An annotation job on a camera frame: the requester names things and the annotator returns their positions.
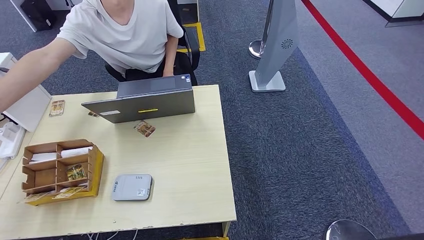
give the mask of red floor tape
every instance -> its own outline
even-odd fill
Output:
[[[310,0],[302,0],[303,4],[321,25],[331,40],[343,52],[347,59],[360,72],[374,90],[390,105],[390,107],[424,140],[424,122],[421,121],[384,83],[365,65],[352,51],[345,41],[331,27],[327,20],[315,8]]]

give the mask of carpet floor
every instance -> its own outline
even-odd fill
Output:
[[[0,22],[5,23],[0,25],[0,52],[20,58],[57,34],[57,27],[33,33],[9,1],[0,1]],[[281,70],[286,91],[251,91],[248,72],[258,62],[247,46],[262,35],[265,1],[200,0],[199,5],[207,50],[195,74],[200,85],[220,88],[237,213],[230,239],[320,240],[338,219],[359,221],[378,238],[408,234],[409,227],[299,49]],[[85,60],[66,61],[43,86],[57,95],[115,91],[117,82],[90,52]],[[98,239],[113,234],[102,233]],[[220,224],[206,224],[140,230],[137,239],[219,234]],[[123,231],[114,239],[133,236],[134,231]]]
[[[385,27],[362,0],[312,0],[331,26],[419,118],[424,120],[424,25]],[[424,232],[424,141],[382,99],[296,1],[300,50],[414,233]]]

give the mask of dark blue carpet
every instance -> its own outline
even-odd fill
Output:
[[[19,58],[56,35],[57,29],[32,33],[9,1],[0,1],[0,20],[6,21],[0,25],[0,52]],[[251,91],[248,71],[258,62],[247,46],[261,37],[266,8],[253,0],[200,0],[207,51],[195,73],[199,84],[220,87],[237,212],[230,238],[320,240],[338,219],[359,221],[378,238],[409,233],[299,50],[281,70],[286,91]],[[91,52],[86,60],[68,60],[43,86],[56,95],[114,91],[117,82]],[[220,233],[221,225],[206,224],[142,230],[138,239]],[[114,239],[133,234],[120,232]]]

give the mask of cardboard compartment box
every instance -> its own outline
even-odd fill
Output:
[[[86,147],[92,149],[62,157],[62,151]],[[48,154],[55,159],[31,161],[34,154]],[[22,158],[22,172],[27,175],[26,182],[22,183],[22,191],[27,196],[25,202],[37,206],[97,196],[103,161],[104,155],[99,148],[85,139],[27,146]],[[69,194],[75,187],[78,191]]]

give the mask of gray laptop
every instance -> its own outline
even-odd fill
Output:
[[[116,99],[81,105],[114,124],[196,111],[189,74],[120,82]]]

